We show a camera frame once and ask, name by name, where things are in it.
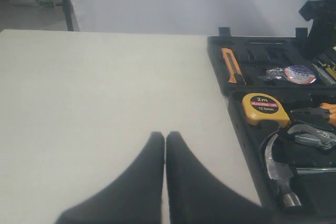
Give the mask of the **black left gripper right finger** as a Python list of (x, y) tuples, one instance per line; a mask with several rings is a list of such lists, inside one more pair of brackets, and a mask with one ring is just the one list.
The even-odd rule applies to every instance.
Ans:
[(179, 132), (166, 138), (166, 183), (171, 223), (286, 223), (218, 180)]

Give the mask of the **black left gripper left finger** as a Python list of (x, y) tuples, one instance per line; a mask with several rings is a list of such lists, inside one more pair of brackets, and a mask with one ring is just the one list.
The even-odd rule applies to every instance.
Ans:
[(152, 132), (132, 164), (110, 185), (65, 210), (57, 223), (161, 223), (165, 140)]

